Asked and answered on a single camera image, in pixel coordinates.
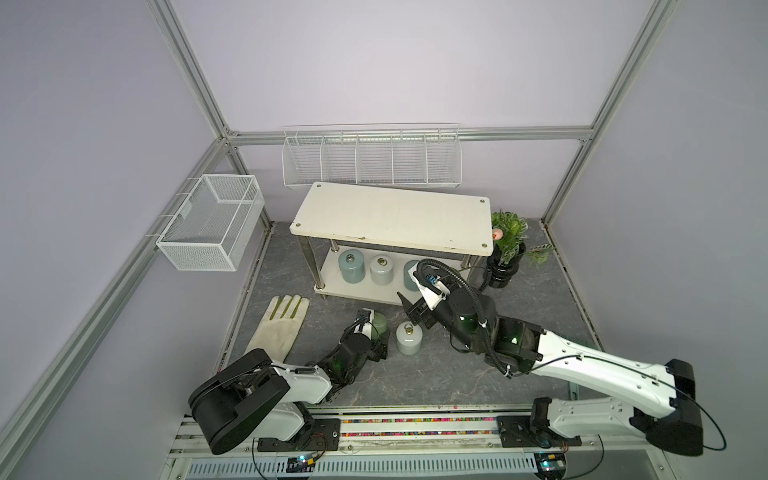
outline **lower shelf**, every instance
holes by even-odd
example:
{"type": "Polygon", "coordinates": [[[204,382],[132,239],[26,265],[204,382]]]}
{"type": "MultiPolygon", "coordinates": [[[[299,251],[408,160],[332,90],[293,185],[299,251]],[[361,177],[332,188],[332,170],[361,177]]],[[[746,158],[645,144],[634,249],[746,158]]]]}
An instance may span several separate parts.
{"type": "MultiPolygon", "coordinates": [[[[411,255],[408,253],[341,246],[338,252],[329,250],[328,255],[326,256],[326,261],[323,263],[323,268],[320,270],[320,275],[323,277],[323,282],[325,282],[326,286],[322,290],[315,288],[315,291],[317,293],[322,293],[323,295],[344,296],[356,300],[389,303],[391,305],[400,305],[400,298],[397,297],[397,293],[400,292],[405,298],[411,302],[415,302],[421,298],[421,293],[406,288],[402,279],[402,269],[410,260],[421,260],[423,258],[440,260],[457,270],[461,268],[462,263],[460,260],[448,260],[440,257],[424,257],[423,255],[411,255]],[[339,269],[339,257],[342,253],[350,249],[359,250],[366,259],[366,276],[359,283],[347,283],[341,276],[341,270],[339,269]],[[395,271],[395,279],[388,285],[375,284],[373,280],[371,280],[371,273],[368,270],[368,262],[381,253],[385,254],[395,262],[393,267],[395,271]]],[[[462,272],[464,278],[466,278],[466,274],[469,271],[470,270],[462,272]]]]}

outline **aluminum profile beam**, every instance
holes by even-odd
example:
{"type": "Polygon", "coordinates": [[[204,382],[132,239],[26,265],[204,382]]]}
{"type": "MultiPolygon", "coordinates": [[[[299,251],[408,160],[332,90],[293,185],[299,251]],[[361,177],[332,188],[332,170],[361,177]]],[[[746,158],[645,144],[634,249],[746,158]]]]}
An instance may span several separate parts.
{"type": "Polygon", "coordinates": [[[9,478],[48,424],[107,335],[155,259],[157,235],[181,206],[195,177],[210,173],[229,150],[226,138],[214,141],[163,210],[107,289],[88,312],[7,426],[0,432],[0,480],[9,478]]]}
{"type": "Polygon", "coordinates": [[[592,138],[582,142],[581,148],[576,153],[576,157],[571,162],[571,166],[568,168],[552,197],[552,201],[547,207],[543,218],[544,223],[551,223],[562,207],[568,192],[573,187],[578,175],[591,156],[594,146],[602,138],[608,123],[616,113],[621,101],[626,97],[634,79],[637,77],[637,73],[648,58],[656,40],[664,30],[664,26],[672,17],[675,8],[677,8],[678,2],[679,0],[656,0],[651,6],[640,32],[634,39],[629,55],[624,60],[614,83],[611,85],[611,89],[608,91],[607,97],[592,123],[594,134],[592,138]]]}
{"type": "Polygon", "coordinates": [[[210,122],[211,128],[217,137],[226,137],[230,134],[230,128],[224,121],[214,94],[205,81],[203,71],[194,57],[192,47],[184,34],[170,0],[147,0],[147,5],[154,14],[157,26],[160,27],[165,41],[168,43],[168,48],[174,54],[181,73],[187,79],[187,83],[203,109],[205,117],[210,122]]]}
{"type": "MultiPolygon", "coordinates": [[[[409,133],[419,133],[419,129],[405,129],[409,133]]],[[[302,136],[311,135],[318,137],[369,136],[391,135],[393,130],[329,130],[308,131],[302,136]]],[[[589,140],[594,131],[588,126],[570,127],[481,127],[459,128],[458,139],[460,141],[493,141],[493,140],[589,140]]],[[[235,132],[230,135],[233,146],[244,145],[282,145],[286,140],[286,134],[282,131],[254,131],[235,132]]]]}

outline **potted plant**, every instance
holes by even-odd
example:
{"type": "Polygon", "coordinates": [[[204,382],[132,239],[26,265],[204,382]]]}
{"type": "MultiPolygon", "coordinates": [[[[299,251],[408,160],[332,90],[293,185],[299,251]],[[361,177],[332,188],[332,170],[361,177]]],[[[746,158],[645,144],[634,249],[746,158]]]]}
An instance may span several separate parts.
{"type": "Polygon", "coordinates": [[[547,261],[549,252],[554,248],[551,244],[545,243],[530,250],[526,249],[525,240],[528,237],[525,231],[528,229],[528,222],[512,212],[499,211],[492,214],[491,225],[494,240],[493,255],[487,260],[481,290],[486,286],[493,288],[507,286],[512,275],[518,272],[523,255],[528,255],[532,262],[543,263],[547,261]]]}

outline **mesh basket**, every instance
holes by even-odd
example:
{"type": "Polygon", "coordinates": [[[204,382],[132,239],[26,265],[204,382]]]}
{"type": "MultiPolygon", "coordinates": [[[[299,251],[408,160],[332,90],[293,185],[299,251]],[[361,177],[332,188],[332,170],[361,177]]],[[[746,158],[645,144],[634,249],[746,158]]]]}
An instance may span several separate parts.
{"type": "Polygon", "coordinates": [[[263,207],[253,175],[203,175],[157,247],[179,270],[233,272],[263,207]]]}
{"type": "Polygon", "coordinates": [[[462,182],[458,131],[286,137],[283,180],[301,190],[314,182],[457,187],[462,182]]]}

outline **white shelf table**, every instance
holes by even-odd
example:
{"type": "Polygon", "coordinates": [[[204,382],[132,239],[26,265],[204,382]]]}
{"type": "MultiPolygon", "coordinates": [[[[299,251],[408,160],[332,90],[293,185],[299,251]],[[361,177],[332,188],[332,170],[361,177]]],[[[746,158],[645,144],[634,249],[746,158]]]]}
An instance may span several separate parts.
{"type": "Polygon", "coordinates": [[[366,276],[359,283],[347,283],[339,269],[343,250],[337,241],[460,253],[461,261],[437,258],[457,269],[467,267],[472,257],[493,253],[490,201],[469,195],[316,182],[290,232],[298,237],[317,293],[393,305],[400,304],[397,292],[412,302],[419,298],[418,292],[405,288],[402,269],[408,261],[425,257],[354,247],[365,257],[366,276]],[[309,237],[331,240],[322,268],[309,237]],[[376,285],[368,271],[369,261],[379,253],[395,262],[395,279],[389,285],[376,285]]]}

